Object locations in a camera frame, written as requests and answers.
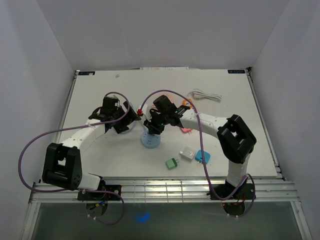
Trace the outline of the green charger plug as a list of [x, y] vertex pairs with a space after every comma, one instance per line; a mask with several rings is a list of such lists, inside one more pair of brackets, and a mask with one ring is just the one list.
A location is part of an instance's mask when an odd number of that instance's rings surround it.
[[175, 158], [171, 158], [165, 162], [168, 170], [172, 170], [178, 166], [178, 161]]

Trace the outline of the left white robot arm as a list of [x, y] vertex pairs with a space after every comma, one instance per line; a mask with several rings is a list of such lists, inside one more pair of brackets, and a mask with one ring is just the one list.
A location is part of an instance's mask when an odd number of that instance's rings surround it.
[[79, 129], [61, 143], [51, 143], [47, 147], [43, 182], [71, 191], [88, 190], [95, 200], [102, 199], [106, 195], [102, 177], [83, 172], [82, 155], [108, 130], [114, 129], [117, 134], [121, 134], [129, 130], [130, 124], [140, 120], [127, 101], [121, 106], [116, 96], [105, 96], [102, 106], [88, 117], [87, 127]]

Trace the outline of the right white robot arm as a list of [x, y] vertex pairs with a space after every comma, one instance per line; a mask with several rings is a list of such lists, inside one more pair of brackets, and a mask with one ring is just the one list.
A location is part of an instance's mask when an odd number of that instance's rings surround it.
[[160, 135], [166, 125], [199, 131], [200, 147], [203, 147], [202, 133], [219, 140], [222, 152], [228, 159], [228, 174], [222, 187], [228, 197], [237, 199], [244, 193], [247, 180], [247, 166], [256, 137], [243, 119], [234, 114], [229, 118], [198, 113], [196, 107], [177, 107], [165, 95], [153, 101], [155, 108], [149, 110], [150, 117], [144, 126], [150, 135]]

